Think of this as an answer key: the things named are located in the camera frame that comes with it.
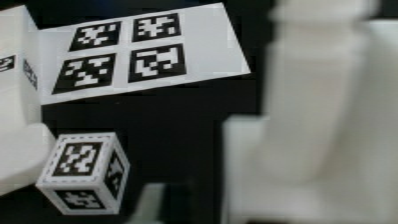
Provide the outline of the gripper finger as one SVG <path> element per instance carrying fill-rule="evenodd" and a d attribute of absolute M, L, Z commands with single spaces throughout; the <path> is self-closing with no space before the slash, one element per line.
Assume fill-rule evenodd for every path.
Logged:
<path fill-rule="evenodd" d="M 137 209 L 125 224 L 194 224 L 192 188 L 187 183 L 144 185 Z"/>

